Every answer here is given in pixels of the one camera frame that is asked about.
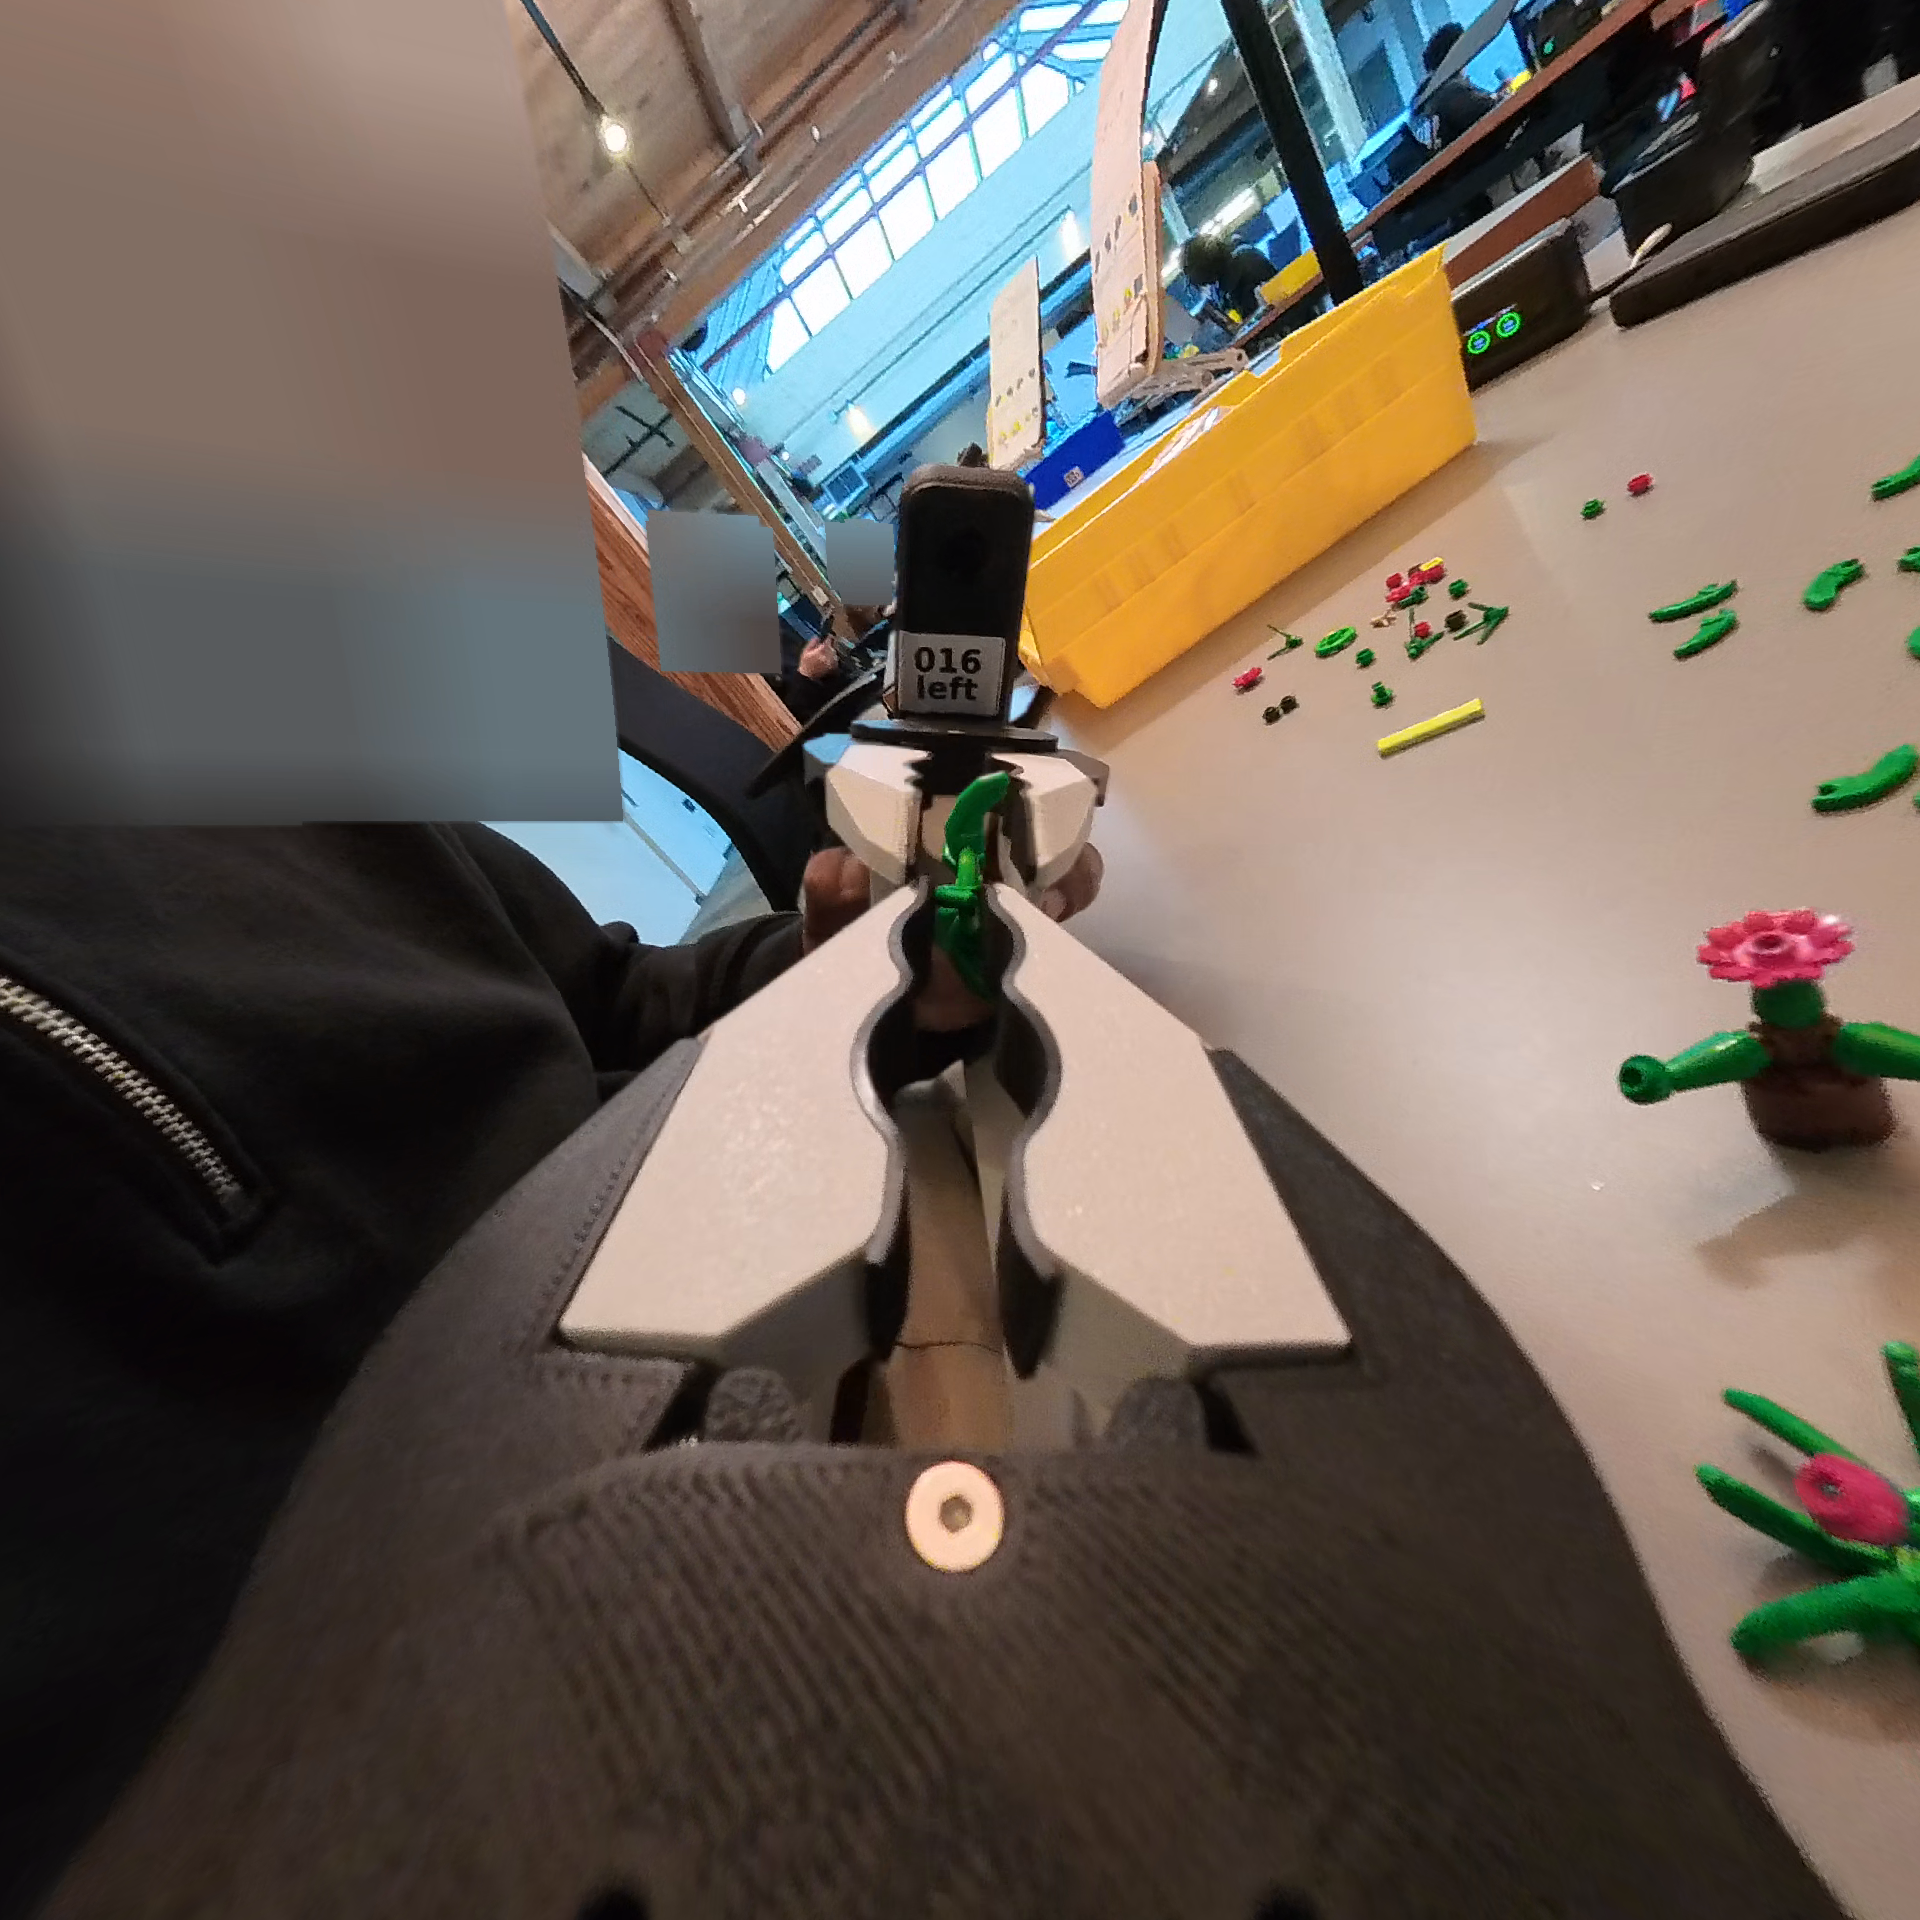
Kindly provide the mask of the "yellow plastic bin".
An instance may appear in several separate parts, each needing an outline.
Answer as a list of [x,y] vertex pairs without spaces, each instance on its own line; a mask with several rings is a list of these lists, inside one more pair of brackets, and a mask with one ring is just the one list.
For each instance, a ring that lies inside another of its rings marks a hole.
[[1060,506],[1033,548],[1023,667],[1110,708],[1473,444],[1432,248]]

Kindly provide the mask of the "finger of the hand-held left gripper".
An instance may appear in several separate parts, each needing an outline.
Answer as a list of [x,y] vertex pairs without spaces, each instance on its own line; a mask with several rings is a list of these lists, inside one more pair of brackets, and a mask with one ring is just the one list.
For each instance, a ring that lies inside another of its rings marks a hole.
[[1015,887],[1059,887],[1089,841],[1110,766],[1081,751],[996,754],[1009,772],[998,811],[998,876]]
[[846,746],[825,769],[830,832],[870,868],[870,890],[925,878],[927,793],[916,746]]

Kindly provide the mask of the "person's left hand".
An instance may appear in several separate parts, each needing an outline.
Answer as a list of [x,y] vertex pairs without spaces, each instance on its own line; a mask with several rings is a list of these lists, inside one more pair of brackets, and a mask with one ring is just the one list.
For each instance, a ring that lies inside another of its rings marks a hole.
[[[1081,845],[1060,881],[1045,887],[1038,899],[1038,911],[1056,924],[1085,915],[1097,902],[1102,876],[1107,862],[1101,850]],[[830,938],[859,919],[870,903],[872,873],[855,853],[839,845],[813,853],[807,858],[799,887],[804,953],[825,948]],[[940,948],[930,948],[913,997],[916,1027],[930,1036],[967,1030],[990,1022],[991,1011],[996,1002],[971,992],[962,975],[952,968],[952,960]]]

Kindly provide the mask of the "tall instruction booklet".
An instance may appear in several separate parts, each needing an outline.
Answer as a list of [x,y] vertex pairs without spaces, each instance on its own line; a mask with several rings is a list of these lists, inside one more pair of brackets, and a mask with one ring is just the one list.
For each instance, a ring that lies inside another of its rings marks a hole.
[[1089,317],[1097,406],[1117,410],[1161,363],[1161,213],[1143,156],[1167,4],[1125,4],[1097,78],[1089,136]]

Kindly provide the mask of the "black pole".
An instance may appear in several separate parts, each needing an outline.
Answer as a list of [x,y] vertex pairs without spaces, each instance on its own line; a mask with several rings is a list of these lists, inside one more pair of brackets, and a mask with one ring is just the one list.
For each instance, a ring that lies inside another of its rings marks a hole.
[[1323,156],[1316,152],[1310,118],[1284,61],[1280,38],[1265,4],[1220,4],[1220,12],[1280,159],[1280,173],[1301,204],[1324,297],[1333,307],[1343,307],[1360,295],[1365,280],[1340,220]]

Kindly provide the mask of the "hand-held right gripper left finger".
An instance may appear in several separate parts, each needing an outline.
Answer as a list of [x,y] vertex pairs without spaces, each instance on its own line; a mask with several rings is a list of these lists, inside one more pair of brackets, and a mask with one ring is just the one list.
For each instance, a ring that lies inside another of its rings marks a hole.
[[889,1048],[913,1036],[901,887],[707,1027],[575,1285],[575,1349],[852,1369],[905,1321]]

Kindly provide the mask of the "group of green toy leaves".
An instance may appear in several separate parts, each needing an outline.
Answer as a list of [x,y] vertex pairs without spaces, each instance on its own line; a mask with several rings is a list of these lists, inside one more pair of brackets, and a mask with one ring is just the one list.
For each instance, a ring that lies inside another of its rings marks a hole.
[[[1887,500],[1900,500],[1917,493],[1917,458],[1904,468],[1873,476],[1871,500],[1882,506]],[[1810,612],[1827,612],[1837,606],[1843,593],[1865,580],[1860,558],[1843,558],[1819,569],[1798,593],[1798,606]],[[1690,632],[1671,647],[1671,659],[1696,659],[1703,651],[1714,651],[1736,630],[1734,600],[1739,593],[1739,580],[1708,580],[1696,592],[1671,598],[1646,609],[1650,623],[1690,623]],[[1853,813],[1865,806],[1876,806],[1917,779],[1917,745],[1904,742],[1887,746],[1873,764],[1865,769],[1850,769],[1831,779],[1819,779],[1810,806],[1811,813]]]

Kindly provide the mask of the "person's tan pants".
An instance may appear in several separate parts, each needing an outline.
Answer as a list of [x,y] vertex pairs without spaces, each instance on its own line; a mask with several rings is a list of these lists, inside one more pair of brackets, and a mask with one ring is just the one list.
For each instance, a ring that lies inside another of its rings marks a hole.
[[967,1076],[946,1067],[896,1104],[905,1147],[905,1321],[866,1379],[859,1443],[907,1453],[996,1453],[1015,1434],[996,1252],[972,1157]]

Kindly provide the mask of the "green star-shaped toy stem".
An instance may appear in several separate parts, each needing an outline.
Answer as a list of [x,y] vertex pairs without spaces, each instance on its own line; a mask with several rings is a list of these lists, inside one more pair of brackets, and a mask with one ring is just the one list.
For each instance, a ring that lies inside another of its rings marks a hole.
[[1009,801],[1013,772],[996,769],[971,779],[945,828],[945,866],[949,878],[933,887],[933,948],[946,956],[962,990],[976,999],[991,999],[990,972],[990,828]]

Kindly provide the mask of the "green toy bush pink flowers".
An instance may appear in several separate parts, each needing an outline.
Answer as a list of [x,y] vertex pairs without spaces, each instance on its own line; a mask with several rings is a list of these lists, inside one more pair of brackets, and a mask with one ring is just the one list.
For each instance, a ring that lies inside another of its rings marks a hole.
[[1712,1463],[1696,1466],[1700,1493],[1748,1532],[1827,1577],[1822,1586],[1748,1608],[1732,1627],[1739,1661],[1762,1664],[1778,1651],[1837,1637],[1917,1646],[1917,1485],[1876,1472],[1831,1434],[1759,1390],[1732,1385],[1721,1402],[1797,1453],[1793,1501]]

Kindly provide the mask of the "person's black jacket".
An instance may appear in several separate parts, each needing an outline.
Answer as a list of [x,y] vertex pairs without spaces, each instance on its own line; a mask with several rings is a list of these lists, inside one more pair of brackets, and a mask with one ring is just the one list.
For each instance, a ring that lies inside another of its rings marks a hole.
[[634,1076],[581,1027],[601,927],[477,824],[2,827],[2,1915],[395,1309]]

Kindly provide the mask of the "dark flat board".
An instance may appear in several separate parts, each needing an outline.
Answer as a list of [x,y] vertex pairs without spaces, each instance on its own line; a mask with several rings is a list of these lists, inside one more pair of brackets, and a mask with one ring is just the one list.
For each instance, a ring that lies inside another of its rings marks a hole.
[[1629,273],[1606,300],[1610,317],[1652,324],[1914,201],[1917,78],[1907,78],[1762,150],[1736,201]]

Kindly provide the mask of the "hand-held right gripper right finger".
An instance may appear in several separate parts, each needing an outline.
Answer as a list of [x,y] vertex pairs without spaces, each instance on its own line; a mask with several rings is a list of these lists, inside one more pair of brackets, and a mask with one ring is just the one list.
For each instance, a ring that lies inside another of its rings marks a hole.
[[984,1185],[1018,1379],[1210,1379],[1333,1358],[1333,1303],[1210,1048],[1006,886]]

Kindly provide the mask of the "blue storage box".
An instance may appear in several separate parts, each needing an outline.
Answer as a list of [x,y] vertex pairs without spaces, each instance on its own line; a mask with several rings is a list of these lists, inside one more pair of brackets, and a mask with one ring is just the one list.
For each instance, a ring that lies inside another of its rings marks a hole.
[[1124,449],[1125,442],[1120,420],[1113,410],[1097,407],[1088,420],[1070,427],[1068,437],[1048,444],[1048,449],[1028,468],[1025,479],[1036,493],[1036,503],[1050,508],[1060,495],[1068,495]]

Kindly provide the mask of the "black device green lights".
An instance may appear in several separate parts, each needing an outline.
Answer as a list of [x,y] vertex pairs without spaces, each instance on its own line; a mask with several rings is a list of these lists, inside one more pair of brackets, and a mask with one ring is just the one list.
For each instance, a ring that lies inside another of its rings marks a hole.
[[1467,387],[1478,390],[1586,326],[1579,227],[1560,220],[1453,290]]

